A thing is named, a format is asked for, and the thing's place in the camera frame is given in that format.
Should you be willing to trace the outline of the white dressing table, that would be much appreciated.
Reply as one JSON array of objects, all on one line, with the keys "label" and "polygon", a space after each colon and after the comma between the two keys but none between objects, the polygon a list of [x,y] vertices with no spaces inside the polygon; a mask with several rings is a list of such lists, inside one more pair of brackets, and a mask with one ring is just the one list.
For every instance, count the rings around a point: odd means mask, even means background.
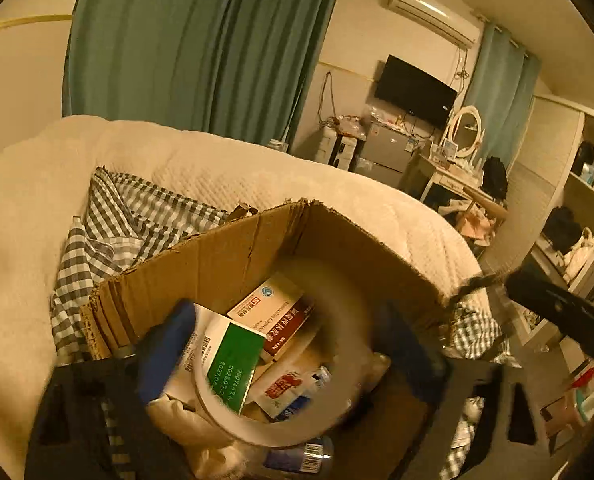
[{"label": "white dressing table", "polygon": [[476,178],[469,174],[466,174],[465,177],[460,177],[450,170],[438,166],[424,156],[419,159],[417,169],[427,179],[422,195],[419,197],[419,201],[422,203],[425,202],[428,193],[431,192],[431,188],[434,185],[439,185],[462,198],[466,196],[466,190],[480,189],[480,182]]}]

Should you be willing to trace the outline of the teal right curtain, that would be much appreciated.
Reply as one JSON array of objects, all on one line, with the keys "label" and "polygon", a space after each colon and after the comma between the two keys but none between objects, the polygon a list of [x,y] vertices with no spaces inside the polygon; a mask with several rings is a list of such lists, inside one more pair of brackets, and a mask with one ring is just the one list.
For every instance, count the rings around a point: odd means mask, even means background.
[{"label": "teal right curtain", "polygon": [[508,167],[518,151],[542,62],[506,28],[484,26],[464,103],[476,107],[486,130],[478,158],[498,157]]}]

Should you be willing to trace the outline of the white tape roll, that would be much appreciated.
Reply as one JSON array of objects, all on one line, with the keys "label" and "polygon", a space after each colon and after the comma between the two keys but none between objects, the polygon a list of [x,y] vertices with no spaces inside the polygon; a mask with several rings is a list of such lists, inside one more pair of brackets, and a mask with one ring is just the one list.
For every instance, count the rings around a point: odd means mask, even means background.
[{"label": "white tape roll", "polygon": [[331,381],[315,399],[285,422],[265,424],[239,416],[213,393],[201,372],[201,357],[194,356],[196,397],[208,419],[231,438],[259,448],[290,448],[338,425],[357,402],[372,359],[367,306],[349,278],[324,261],[309,258],[283,259],[276,270],[321,309],[337,356]]}]

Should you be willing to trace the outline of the checkered gingham cloth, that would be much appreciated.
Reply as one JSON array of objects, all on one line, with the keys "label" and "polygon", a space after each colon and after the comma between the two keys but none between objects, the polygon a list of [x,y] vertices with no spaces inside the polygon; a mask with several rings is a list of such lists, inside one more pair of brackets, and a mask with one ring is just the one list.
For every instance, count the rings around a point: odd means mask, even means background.
[{"label": "checkered gingham cloth", "polygon": [[[94,170],[84,218],[73,218],[51,295],[50,321],[56,354],[66,362],[90,360],[80,307],[96,284],[153,257],[191,235],[227,222],[230,211],[162,188],[133,174]],[[502,330],[483,290],[463,298],[452,314],[449,346],[463,358],[480,358]],[[472,445],[477,422],[462,414],[440,479],[454,479]]]}]

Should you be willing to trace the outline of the cream quilted bed cover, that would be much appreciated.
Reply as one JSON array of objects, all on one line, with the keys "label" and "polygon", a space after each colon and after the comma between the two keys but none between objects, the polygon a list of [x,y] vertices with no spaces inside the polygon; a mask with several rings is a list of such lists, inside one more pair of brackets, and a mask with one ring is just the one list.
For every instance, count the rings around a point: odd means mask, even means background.
[{"label": "cream quilted bed cover", "polygon": [[288,154],[150,122],[74,116],[0,154],[0,466],[24,474],[32,422],[55,359],[49,321],[70,222],[91,174],[128,172],[219,209],[313,198],[370,232],[450,295],[480,271],[437,212],[374,180]]}]

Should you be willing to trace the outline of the white shelving cabinet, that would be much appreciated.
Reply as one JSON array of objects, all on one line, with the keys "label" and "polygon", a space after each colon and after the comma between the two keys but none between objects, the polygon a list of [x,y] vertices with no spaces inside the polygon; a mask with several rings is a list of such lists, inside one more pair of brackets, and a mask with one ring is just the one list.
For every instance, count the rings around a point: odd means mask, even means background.
[{"label": "white shelving cabinet", "polygon": [[594,110],[536,96],[508,170],[508,216],[483,269],[524,269],[594,298]]}]

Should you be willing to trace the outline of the small grey fridge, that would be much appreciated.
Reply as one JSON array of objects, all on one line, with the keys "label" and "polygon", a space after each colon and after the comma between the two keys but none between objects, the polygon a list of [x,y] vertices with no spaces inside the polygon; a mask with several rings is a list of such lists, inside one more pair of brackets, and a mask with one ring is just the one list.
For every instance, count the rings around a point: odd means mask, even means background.
[{"label": "small grey fridge", "polygon": [[408,134],[387,128],[378,122],[371,122],[367,128],[359,156],[369,162],[404,172],[416,148],[416,140]]}]

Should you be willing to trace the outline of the white oval vanity mirror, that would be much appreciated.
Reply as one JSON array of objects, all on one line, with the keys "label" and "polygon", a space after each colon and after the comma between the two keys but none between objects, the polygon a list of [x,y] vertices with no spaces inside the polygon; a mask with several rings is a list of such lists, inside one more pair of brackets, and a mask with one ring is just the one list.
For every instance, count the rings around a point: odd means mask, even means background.
[{"label": "white oval vanity mirror", "polygon": [[451,162],[472,157],[483,140],[484,129],[477,107],[468,105],[450,119],[440,141],[442,154]]}]

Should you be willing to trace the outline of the brown cardboard box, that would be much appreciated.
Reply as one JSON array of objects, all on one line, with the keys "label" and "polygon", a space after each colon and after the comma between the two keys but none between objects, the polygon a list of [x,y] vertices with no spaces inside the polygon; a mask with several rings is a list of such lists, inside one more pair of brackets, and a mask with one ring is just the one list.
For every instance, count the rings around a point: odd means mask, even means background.
[{"label": "brown cardboard box", "polygon": [[[301,200],[195,235],[104,281],[82,310],[92,356],[107,358],[135,344],[181,299],[225,312],[290,258],[322,260],[359,289],[372,353],[388,354],[388,306],[426,338],[436,337],[445,318],[437,288],[413,266],[336,210]],[[374,396],[357,399],[326,431],[337,454],[333,477],[391,479],[428,410],[404,375],[390,370]]]}]

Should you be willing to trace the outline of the red white medicine box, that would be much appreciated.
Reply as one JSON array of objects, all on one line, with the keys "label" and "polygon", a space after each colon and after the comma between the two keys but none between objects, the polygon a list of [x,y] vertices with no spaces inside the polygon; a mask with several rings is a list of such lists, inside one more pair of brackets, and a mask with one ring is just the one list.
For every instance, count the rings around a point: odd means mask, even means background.
[{"label": "red white medicine box", "polygon": [[310,318],[313,303],[303,290],[276,272],[234,306],[227,316],[265,335],[260,359],[276,360]]}]

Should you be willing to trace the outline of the black wall television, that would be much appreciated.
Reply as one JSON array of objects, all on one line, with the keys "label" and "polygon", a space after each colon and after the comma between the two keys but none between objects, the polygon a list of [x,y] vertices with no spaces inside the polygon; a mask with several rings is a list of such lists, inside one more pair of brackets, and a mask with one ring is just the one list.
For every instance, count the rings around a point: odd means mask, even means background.
[{"label": "black wall television", "polygon": [[389,55],[374,96],[434,128],[443,129],[449,120],[457,91],[416,66]]}]

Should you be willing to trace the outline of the white air conditioner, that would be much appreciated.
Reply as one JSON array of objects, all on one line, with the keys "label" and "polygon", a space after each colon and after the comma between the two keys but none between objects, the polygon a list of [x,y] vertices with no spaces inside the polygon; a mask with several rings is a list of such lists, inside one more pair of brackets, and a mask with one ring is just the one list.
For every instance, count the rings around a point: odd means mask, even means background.
[{"label": "white air conditioner", "polygon": [[411,18],[461,49],[472,49],[479,39],[480,30],[475,24],[435,0],[388,0],[388,8]]}]

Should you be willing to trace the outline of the wooden chair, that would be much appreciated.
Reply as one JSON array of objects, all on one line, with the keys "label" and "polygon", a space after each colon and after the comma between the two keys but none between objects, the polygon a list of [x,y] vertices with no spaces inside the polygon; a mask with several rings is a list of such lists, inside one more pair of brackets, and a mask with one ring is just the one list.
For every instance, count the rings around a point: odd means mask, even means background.
[{"label": "wooden chair", "polygon": [[487,248],[494,239],[496,230],[507,219],[508,210],[478,188],[465,186],[464,192],[470,202],[458,217],[455,229],[469,243]]}]

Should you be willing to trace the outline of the white lace fabric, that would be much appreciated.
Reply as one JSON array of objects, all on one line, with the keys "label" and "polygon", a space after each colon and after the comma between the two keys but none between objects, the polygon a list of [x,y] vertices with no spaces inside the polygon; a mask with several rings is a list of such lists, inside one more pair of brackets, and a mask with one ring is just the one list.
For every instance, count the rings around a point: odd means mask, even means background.
[{"label": "white lace fabric", "polygon": [[196,479],[244,478],[242,448],[202,412],[187,410],[168,396],[149,402],[145,411],[157,429],[181,446]]}]

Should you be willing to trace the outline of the green white medicine box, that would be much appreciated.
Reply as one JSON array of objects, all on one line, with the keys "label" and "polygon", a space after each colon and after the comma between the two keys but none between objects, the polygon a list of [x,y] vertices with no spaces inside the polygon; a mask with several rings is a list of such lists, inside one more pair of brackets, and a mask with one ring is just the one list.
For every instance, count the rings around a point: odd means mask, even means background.
[{"label": "green white medicine box", "polygon": [[196,326],[164,393],[190,405],[195,398],[194,354],[211,390],[239,414],[265,344],[265,335],[217,312],[195,304]]}]

